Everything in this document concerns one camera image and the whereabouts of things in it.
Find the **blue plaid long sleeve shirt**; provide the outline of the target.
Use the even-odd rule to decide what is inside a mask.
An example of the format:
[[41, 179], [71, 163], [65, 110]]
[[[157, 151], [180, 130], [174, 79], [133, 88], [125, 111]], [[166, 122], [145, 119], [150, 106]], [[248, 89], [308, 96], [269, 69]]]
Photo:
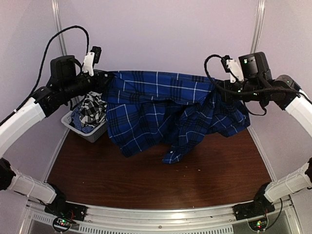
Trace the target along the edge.
[[239, 101], [225, 103], [218, 83], [186, 74], [115, 71], [102, 93], [109, 138], [125, 157], [169, 144], [163, 162], [173, 164], [206, 135], [231, 137], [245, 130], [247, 109]]

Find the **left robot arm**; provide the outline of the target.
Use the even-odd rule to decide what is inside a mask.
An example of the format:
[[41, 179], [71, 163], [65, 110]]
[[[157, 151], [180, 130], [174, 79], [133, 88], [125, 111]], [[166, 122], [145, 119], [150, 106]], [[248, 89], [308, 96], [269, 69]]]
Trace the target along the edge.
[[[113, 73], [94, 70], [98, 62], [94, 53], [79, 63], [74, 56], [62, 56], [50, 62], [51, 77], [46, 86], [33, 92], [19, 110], [0, 125], [0, 155], [32, 126], [49, 117], [60, 106], [90, 91], [102, 92], [112, 80]], [[0, 159], [0, 188], [33, 197], [59, 216], [70, 212], [66, 196], [55, 185], [33, 179], [20, 173], [8, 160]]]

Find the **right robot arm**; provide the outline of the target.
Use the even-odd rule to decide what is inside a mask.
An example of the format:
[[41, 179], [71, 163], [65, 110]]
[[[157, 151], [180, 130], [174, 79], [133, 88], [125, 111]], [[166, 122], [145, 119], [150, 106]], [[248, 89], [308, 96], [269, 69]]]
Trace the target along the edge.
[[[288, 75], [273, 79], [263, 52], [240, 56], [236, 61], [229, 56], [221, 58], [229, 80], [222, 82], [221, 95], [225, 102], [243, 103], [257, 101], [265, 110], [274, 102], [281, 110], [292, 116], [305, 131], [312, 133], [312, 102], [301, 87]], [[284, 196], [312, 187], [312, 162], [309, 160], [297, 171], [278, 181], [263, 184], [252, 202], [238, 204], [235, 213], [246, 216], [265, 214], [274, 210], [273, 203]]]

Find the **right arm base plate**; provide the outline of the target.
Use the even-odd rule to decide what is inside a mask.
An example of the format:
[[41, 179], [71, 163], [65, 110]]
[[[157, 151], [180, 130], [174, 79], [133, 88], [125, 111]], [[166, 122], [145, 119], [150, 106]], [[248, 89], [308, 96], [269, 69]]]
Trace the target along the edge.
[[249, 219], [257, 216], [262, 216], [275, 211], [272, 204], [262, 205], [254, 201], [248, 203], [240, 203], [233, 206], [233, 212], [236, 220]]

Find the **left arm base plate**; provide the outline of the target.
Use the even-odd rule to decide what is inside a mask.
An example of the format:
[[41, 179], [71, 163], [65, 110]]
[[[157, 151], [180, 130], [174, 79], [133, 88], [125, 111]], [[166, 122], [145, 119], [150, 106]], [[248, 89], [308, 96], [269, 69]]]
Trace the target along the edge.
[[56, 208], [52, 204], [44, 205], [44, 211], [60, 218], [66, 218], [74, 221], [84, 221], [87, 207], [70, 202], [65, 202], [65, 208]]

